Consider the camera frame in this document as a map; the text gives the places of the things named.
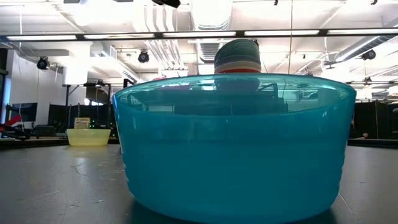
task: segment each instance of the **teal plastic tub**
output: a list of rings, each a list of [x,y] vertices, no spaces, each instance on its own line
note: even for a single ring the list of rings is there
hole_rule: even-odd
[[[334,202],[356,92],[274,74],[172,78],[113,96],[129,190],[202,223],[285,223]]]

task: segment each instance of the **ceiling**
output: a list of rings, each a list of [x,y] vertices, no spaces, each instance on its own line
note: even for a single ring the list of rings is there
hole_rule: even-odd
[[[139,32],[142,30],[137,29],[138,21],[146,21],[135,17],[137,4],[151,2],[150,0],[136,0],[109,4],[111,0],[96,1],[100,2],[100,6],[88,9],[79,4],[64,4],[63,0],[0,0],[0,35],[19,35],[21,32],[22,34]],[[279,0],[277,6],[274,6],[273,0],[235,0],[232,4],[228,29],[385,27],[390,21],[397,19],[398,1],[379,1],[374,6],[371,6],[371,2],[367,0],[293,0],[292,7],[291,0]],[[193,30],[190,3],[190,0],[182,1],[182,5],[174,9],[172,21],[175,30]],[[217,13],[210,12],[205,13],[205,16],[217,17]],[[374,48],[377,53],[374,60],[364,61],[352,58],[333,65],[334,69],[326,70],[327,66],[324,66],[323,62],[329,60],[328,55],[333,58],[334,54],[362,38],[364,37],[327,37],[326,40],[323,37],[300,37],[292,40],[290,38],[259,39],[263,62],[262,72],[300,74],[311,72],[316,76],[341,82],[361,81],[365,76],[373,76],[373,81],[378,78],[383,81],[398,79],[398,73],[396,74],[398,40],[396,38]],[[189,74],[197,74],[199,71],[197,65],[202,61],[198,59],[196,44],[193,40],[178,40],[177,43],[181,60],[187,66]],[[66,49],[71,53],[69,57],[80,58],[80,60],[85,58],[83,62],[91,65],[89,78],[105,80],[121,78],[122,75],[112,69],[112,63],[82,51],[91,44],[92,42],[26,43],[22,44],[22,50]],[[160,63],[156,61],[150,50],[149,62],[139,63],[137,60],[140,50],[147,49],[144,41],[109,41],[104,44],[112,45],[118,51],[118,60],[135,72],[140,81],[149,81],[161,76]],[[54,60],[57,63],[63,63],[66,58],[59,57]],[[360,90],[364,88],[363,85],[354,87],[359,91],[365,91]],[[366,88],[366,91],[383,91],[389,86],[367,86]]]

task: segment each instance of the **gray table surface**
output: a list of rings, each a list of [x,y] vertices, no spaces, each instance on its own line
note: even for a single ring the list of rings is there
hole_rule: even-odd
[[[134,202],[118,145],[0,151],[0,223],[188,223]],[[333,206],[297,223],[398,223],[398,150],[348,147]]]

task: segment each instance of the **wall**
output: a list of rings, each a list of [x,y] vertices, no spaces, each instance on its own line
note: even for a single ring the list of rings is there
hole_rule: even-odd
[[[10,50],[8,54],[8,79],[11,79],[9,104],[38,103],[35,124],[47,124],[49,105],[65,104],[66,88],[62,87],[63,75],[56,75],[52,70],[37,69],[34,62],[19,57],[14,50]],[[73,105],[83,104],[85,97],[85,88],[78,88],[70,95],[69,102]]]

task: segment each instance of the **computer screen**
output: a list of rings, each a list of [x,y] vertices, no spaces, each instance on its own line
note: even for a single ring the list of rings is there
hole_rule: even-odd
[[[23,122],[36,121],[37,103],[14,103],[12,105],[11,117],[19,115],[19,108],[21,107],[21,116]]]

